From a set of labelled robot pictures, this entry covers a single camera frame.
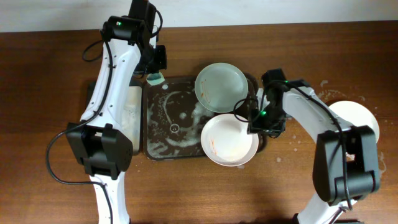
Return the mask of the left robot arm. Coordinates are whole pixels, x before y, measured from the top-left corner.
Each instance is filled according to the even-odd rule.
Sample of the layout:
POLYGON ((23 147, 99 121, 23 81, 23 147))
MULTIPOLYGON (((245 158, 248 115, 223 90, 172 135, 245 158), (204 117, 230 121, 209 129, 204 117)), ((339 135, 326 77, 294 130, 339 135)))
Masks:
POLYGON ((154 27, 160 12, 149 1, 133 1, 128 15, 111 16, 101 29, 103 58, 93 94, 78 124, 68 124, 66 137, 79 165, 95 188, 100 223, 130 223, 124 195, 125 172, 139 135, 122 126, 128 94, 142 98, 133 76, 167 67, 165 46, 157 45, 154 27))

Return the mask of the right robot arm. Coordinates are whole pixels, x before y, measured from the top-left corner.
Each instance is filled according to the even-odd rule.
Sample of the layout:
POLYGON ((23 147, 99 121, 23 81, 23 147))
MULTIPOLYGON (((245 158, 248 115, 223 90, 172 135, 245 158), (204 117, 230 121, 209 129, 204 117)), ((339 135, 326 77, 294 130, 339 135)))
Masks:
POLYGON ((249 112, 248 133, 272 138, 293 117, 316 144, 312 181, 315 193, 293 223, 334 223, 353 205, 380 188, 377 141, 368 126, 356 126, 322 102, 305 80, 287 80, 282 69, 261 78, 264 90, 249 112))

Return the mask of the yellow green sponge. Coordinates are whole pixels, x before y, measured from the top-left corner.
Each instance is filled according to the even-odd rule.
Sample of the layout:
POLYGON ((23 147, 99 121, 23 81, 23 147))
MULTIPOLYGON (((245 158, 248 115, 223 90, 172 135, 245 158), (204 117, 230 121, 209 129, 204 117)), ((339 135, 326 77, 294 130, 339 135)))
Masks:
POLYGON ((158 73, 150 73, 146 77, 146 81, 149 85, 155 86, 163 83, 165 81, 165 78, 161 72, 158 73))

